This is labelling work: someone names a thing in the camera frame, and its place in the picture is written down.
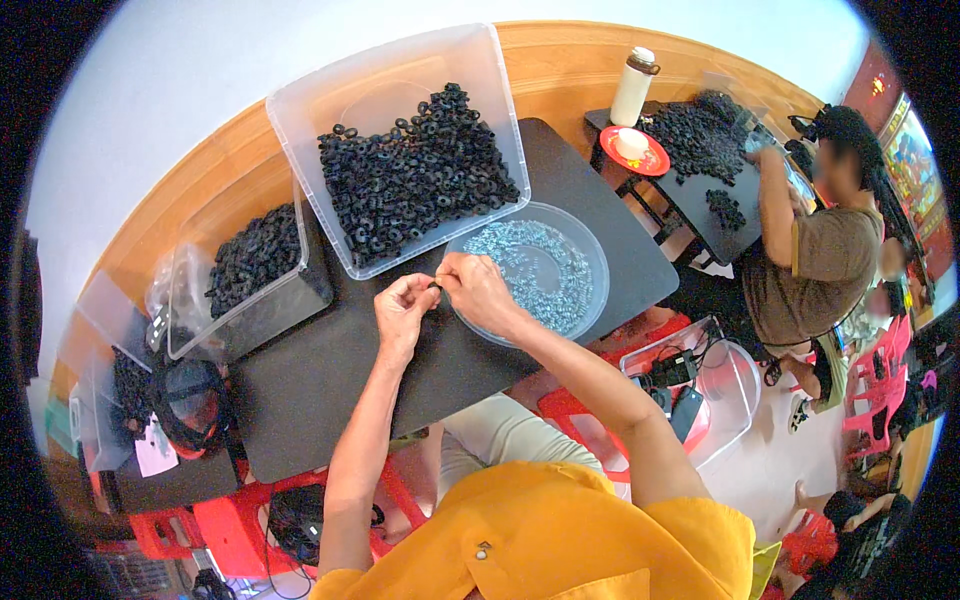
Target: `sandal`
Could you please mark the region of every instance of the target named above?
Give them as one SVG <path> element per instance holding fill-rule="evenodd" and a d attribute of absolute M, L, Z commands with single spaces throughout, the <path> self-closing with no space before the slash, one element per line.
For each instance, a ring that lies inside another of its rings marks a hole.
<path fill-rule="evenodd" d="M 780 368 L 780 360 L 774 358 L 767 362 L 767 371 L 763 374 L 763 383 L 768 388 L 772 388 L 780 382 L 783 376 L 783 369 Z"/>

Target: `brown shirt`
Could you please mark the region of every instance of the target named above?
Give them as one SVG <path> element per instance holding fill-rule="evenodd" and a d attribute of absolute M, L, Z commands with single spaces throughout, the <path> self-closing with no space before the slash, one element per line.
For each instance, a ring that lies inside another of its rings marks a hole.
<path fill-rule="evenodd" d="M 883 221 L 872 210 L 831 208 L 793 225 L 793 268 L 765 252 L 743 263 L 743 293 L 760 341 L 793 346 L 847 316 L 876 273 Z"/>

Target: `white cup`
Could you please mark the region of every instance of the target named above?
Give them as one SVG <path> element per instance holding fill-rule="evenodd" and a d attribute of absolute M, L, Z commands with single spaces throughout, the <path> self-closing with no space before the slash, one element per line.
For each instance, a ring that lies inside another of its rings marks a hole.
<path fill-rule="evenodd" d="M 635 129 L 624 127 L 617 132 L 616 150 L 627 160 L 642 158 L 650 142 L 647 136 Z"/>

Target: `small black table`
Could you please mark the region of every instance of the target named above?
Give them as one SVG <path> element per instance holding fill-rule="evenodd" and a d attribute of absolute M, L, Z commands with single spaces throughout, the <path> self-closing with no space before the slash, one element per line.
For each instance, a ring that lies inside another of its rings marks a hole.
<path fill-rule="evenodd" d="M 659 102 L 646 102 L 643 104 L 643 112 L 655 112 L 659 106 L 662 106 Z M 591 110 L 584 115 L 584 121 L 596 130 L 596 140 L 593 143 L 590 165 L 599 173 L 603 170 L 607 156 L 600 145 L 600 132 L 611 124 L 610 109 Z M 630 175 L 624 184 L 617 188 L 617 195 L 623 197 L 627 193 L 632 193 L 637 197 L 657 225 L 661 227 L 660 232 L 654 238 L 658 244 L 661 244 L 672 231 L 670 228 L 664 227 L 661 216 L 656 214 L 635 192 L 634 187 L 640 179 L 649 181 L 667 200 L 670 205 L 667 214 L 674 211 L 679 214 L 681 220 L 690 227 L 696 236 L 694 242 L 674 260 L 674 264 L 688 265 L 700 252 L 707 250 L 711 260 L 721 265 L 728 265 L 760 238 L 760 215 L 757 204 L 760 192 L 760 176 L 757 168 L 750 162 L 746 162 L 743 165 L 743 171 L 734 178 L 733 187 L 726 185 L 716 177 L 708 175 L 687 177 L 684 184 L 679 185 L 677 184 L 677 172 L 672 168 L 662 176 L 655 178 Z M 719 220 L 709 210 L 707 204 L 707 190 L 710 189 L 725 190 L 733 200 L 740 203 L 740 212 L 743 213 L 743 217 L 747 221 L 743 228 L 737 231 L 720 229 Z"/>
<path fill-rule="evenodd" d="M 610 268 L 610 294 L 577 342 L 609 333 L 677 289 L 677 273 L 623 201 L 539 119 L 519 122 L 533 201 L 579 219 Z M 253 474 L 271 483 L 329 463 L 366 383 L 378 346 L 373 296 L 398 277 L 436 271 L 444 246 L 367 281 L 346 276 L 326 246 L 334 303 L 233 366 L 235 406 Z M 444 300 L 428 313 L 394 412 L 393 437 L 416 431 L 537 371 L 526 353 L 488 342 Z"/>

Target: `poster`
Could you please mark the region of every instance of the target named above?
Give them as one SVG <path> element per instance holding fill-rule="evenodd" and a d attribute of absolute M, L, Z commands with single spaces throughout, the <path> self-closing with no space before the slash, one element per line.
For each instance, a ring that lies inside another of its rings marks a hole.
<path fill-rule="evenodd" d="M 878 137 L 891 186 L 924 250 L 922 264 L 908 269 L 914 326 L 919 328 L 936 316 L 935 300 L 941 306 L 949 300 L 949 305 L 956 296 L 950 286 L 938 284 L 953 269 L 944 186 L 930 141 L 906 94 L 900 95 Z"/>

